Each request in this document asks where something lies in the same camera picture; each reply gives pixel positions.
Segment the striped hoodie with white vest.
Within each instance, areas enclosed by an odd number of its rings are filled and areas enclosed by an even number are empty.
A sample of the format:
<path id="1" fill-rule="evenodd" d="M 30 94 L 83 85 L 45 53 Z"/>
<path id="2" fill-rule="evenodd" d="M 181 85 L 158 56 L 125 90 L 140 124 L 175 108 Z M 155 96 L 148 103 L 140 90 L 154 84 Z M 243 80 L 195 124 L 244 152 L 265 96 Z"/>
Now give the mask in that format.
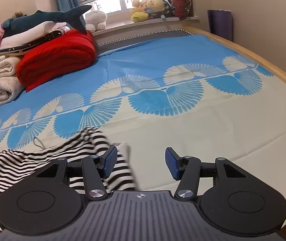
<path id="1" fill-rule="evenodd" d="M 0 151 L 0 194 L 28 176 L 44 172 L 45 177 L 55 177 L 60 169 L 66 175 L 67 166 L 74 164 L 81 168 L 84 158 L 101 157 L 113 147 L 117 149 L 117 159 L 113 171 L 103 180 L 108 193 L 117 190 L 137 190 L 132 169 L 128 163 L 127 150 L 122 143 L 113 144 L 97 127 L 87 127 L 69 140 L 36 152 L 20 150 Z"/>

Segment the stack of folded clothes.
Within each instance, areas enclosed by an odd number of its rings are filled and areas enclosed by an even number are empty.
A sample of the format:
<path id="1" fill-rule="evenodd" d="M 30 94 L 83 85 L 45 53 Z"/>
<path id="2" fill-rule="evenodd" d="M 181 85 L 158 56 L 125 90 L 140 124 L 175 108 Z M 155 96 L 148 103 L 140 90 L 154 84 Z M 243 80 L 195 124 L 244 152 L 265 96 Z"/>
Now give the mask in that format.
<path id="1" fill-rule="evenodd" d="M 69 31 L 70 28 L 66 22 L 45 21 L 28 31 L 2 38 L 0 40 L 0 56 L 24 55 L 36 46 L 61 37 Z"/>

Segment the blue patterned bed sheet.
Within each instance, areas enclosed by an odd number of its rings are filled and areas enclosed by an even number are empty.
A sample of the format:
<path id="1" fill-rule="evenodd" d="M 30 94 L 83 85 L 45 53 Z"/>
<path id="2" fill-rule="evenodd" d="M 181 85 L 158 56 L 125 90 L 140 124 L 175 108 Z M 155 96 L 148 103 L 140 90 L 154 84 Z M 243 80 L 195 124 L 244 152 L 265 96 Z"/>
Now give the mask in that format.
<path id="1" fill-rule="evenodd" d="M 0 106 L 0 151 L 64 143 L 87 126 L 130 146 L 143 190 L 170 189 L 165 149 L 225 157 L 286 198 L 286 83 L 204 35 L 101 54 L 91 66 Z"/>

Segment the red folded blanket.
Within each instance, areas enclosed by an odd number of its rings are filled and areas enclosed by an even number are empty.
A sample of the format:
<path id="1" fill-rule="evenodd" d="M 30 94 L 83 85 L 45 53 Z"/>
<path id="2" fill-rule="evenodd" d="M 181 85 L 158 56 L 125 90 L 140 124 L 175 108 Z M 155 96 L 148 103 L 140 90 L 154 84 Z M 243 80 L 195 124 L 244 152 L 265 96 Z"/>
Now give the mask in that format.
<path id="1" fill-rule="evenodd" d="M 92 33 L 71 30 L 27 52 L 17 65 L 26 92 L 54 78 L 84 69 L 97 57 Z"/>

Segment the cream folded blanket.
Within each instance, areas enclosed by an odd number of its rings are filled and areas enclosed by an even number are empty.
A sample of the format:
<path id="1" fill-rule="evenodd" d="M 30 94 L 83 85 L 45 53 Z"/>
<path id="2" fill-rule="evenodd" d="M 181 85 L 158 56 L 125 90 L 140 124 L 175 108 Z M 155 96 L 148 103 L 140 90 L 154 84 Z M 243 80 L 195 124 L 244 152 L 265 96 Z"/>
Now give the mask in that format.
<path id="1" fill-rule="evenodd" d="M 24 86 L 17 77 L 20 57 L 0 56 L 0 106 L 16 99 Z"/>

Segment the white plush toy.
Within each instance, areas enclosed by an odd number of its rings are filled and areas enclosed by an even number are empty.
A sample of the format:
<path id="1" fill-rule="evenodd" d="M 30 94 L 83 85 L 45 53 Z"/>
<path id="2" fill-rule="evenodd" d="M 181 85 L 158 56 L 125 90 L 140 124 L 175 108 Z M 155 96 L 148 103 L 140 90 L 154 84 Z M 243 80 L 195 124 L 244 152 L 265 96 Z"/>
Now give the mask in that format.
<path id="1" fill-rule="evenodd" d="M 106 13 L 94 10 L 85 15 L 85 28 L 87 31 L 94 33 L 106 29 L 106 20 L 108 16 Z"/>

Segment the purple box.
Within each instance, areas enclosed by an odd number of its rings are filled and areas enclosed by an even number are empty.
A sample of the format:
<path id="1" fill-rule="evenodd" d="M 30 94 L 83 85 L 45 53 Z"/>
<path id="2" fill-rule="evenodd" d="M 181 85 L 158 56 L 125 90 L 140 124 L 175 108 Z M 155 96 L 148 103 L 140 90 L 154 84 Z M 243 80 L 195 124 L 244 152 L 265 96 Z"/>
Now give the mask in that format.
<path id="1" fill-rule="evenodd" d="M 234 41 L 234 19 L 229 10 L 208 10 L 210 33 Z"/>

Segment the yellow plush toys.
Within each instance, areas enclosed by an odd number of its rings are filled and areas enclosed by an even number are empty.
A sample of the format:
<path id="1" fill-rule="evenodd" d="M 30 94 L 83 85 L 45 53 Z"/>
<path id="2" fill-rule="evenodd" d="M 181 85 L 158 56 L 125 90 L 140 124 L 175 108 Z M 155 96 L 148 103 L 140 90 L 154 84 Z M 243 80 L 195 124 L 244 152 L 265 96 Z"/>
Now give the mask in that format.
<path id="1" fill-rule="evenodd" d="M 154 18 L 165 19 L 165 5 L 163 0 L 133 0 L 130 10 L 132 22 L 142 22 Z"/>

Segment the dark teal shark plush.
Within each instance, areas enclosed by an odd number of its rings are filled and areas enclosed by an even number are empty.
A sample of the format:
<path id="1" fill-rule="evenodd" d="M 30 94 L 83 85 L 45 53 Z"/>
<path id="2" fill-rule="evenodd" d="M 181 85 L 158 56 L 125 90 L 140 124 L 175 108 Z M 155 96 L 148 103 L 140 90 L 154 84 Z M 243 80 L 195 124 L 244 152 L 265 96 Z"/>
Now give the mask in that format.
<path id="1" fill-rule="evenodd" d="M 91 5 L 81 5 L 66 12 L 44 12 L 38 10 L 37 12 L 29 16 L 9 18 L 1 24 L 1 27 L 4 29 L 5 38 L 28 31 L 29 29 L 32 29 L 35 26 L 46 21 L 51 21 L 54 23 L 66 22 L 72 28 L 85 34 L 86 29 L 81 18 L 83 14 L 88 12 L 91 8 Z"/>

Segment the dark red cushion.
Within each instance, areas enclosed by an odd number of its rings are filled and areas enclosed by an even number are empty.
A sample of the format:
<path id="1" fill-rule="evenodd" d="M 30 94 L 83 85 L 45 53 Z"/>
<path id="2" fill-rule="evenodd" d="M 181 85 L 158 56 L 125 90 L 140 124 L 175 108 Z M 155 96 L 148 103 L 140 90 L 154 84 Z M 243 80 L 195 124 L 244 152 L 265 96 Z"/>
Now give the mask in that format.
<path id="1" fill-rule="evenodd" d="M 189 17 L 192 7 L 192 0 L 172 0 L 174 6 L 174 16 L 180 20 Z"/>

